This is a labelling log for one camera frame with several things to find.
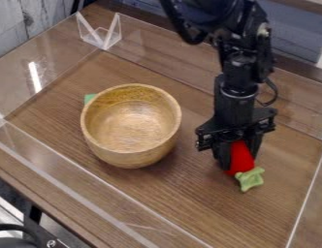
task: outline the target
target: bowl rim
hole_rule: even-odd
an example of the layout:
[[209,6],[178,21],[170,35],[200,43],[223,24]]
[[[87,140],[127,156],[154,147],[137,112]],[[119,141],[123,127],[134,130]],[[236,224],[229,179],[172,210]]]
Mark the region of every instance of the bowl rim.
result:
[[[142,150],[138,150],[138,151],[130,151],[130,152],[126,152],[126,151],[118,151],[118,150],[113,150],[113,149],[109,149],[109,147],[106,147],[105,145],[102,145],[97,140],[95,138],[91,136],[89,130],[87,130],[87,127],[86,127],[86,113],[93,105],[93,103],[97,101],[97,99],[106,93],[109,93],[110,91],[118,89],[118,88],[125,88],[125,87],[129,87],[129,86],[138,86],[138,87],[145,87],[145,88],[150,88],[153,89],[154,91],[157,91],[158,93],[161,93],[161,95],[168,98],[168,100],[170,100],[170,102],[173,103],[173,107],[174,107],[174,110],[176,110],[176,126],[173,127],[172,129],[172,132],[169,133],[169,135],[162,138],[158,143],[153,146],[150,146],[149,148],[146,149],[142,149]],[[98,148],[101,149],[105,149],[106,151],[110,151],[110,152],[114,152],[114,153],[119,153],[119,154],[135,154],[135,153],[144,153],[144,152],[148,152],[150,150],[154,150],[158,146],[164,145],[164,143],[174,136],[174,134],[177,133],[178,129],[180,129],[180,126],[181,126],[181,106],[176,100],[176,98],[161,88],[156,87],[156,86],[152,86],[149,84],[142,84],[142,83],[126,83],[126,84],[121,84],[121,85],[117,85],[117,86],[113,86],[107,89],[105,89],[101,93],[97,94],[97,96],[93,98],[93,100],[87,103],[87,105],[83,107],[83,110],[82,110],[82,114],[81,114],[81,129],[82,129],[82,132],[83,132],[83,135],[85,135],[85,138],[89,140],[89,142],[91,142]]]

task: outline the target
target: green object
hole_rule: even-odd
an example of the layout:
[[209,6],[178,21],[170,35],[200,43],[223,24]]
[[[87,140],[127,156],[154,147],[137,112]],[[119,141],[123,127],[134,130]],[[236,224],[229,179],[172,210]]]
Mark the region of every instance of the green object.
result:
[[264,173],[264,169],[260,167],[253,168],[248,172],[237,172],[235,177],[240,182],[241,192],[248,192],[253,187],[263,185],[261,175]]
[[94,99],[95,96],[97,94],[85,95],[85,99],[83,99],[85,105],[89,104],[89,102]]

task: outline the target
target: wooden bowl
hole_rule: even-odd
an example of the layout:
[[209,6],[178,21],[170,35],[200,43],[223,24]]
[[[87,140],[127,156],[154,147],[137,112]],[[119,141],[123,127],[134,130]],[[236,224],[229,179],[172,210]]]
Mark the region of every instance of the wooden bowl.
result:
[[81,126],[95,155],[135,169],[154,164],[174,147],[181,107],[160,88],[125,84],[102,91],[85,106]]

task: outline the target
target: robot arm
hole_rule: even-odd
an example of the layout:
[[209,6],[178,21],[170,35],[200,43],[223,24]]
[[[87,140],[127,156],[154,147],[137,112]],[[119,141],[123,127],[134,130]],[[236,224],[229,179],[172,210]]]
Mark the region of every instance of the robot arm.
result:
[[[267,108],[277,98],[268,79],[275,61],[267,14],[256,0],[161,0],[161,5],[181,38],[198,45],[209,37],[219,48],[214,116],[196,130],[197,149],[212,149],[221,168],[235,175],[248,168],[233,164],[233,147],[244,143],[256,158],[263,135],[275,130],[276,109]],[[260,83],[275,97],[255,108]]]

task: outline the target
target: red object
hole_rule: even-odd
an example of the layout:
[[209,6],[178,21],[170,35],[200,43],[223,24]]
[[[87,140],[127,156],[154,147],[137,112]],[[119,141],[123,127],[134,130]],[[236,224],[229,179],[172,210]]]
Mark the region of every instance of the red object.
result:
[[237,172],[247,172],[255,168],[255,158],[251,154],[245,141],[236,141],[231,145],[231,170],[225,173],[235,175]]

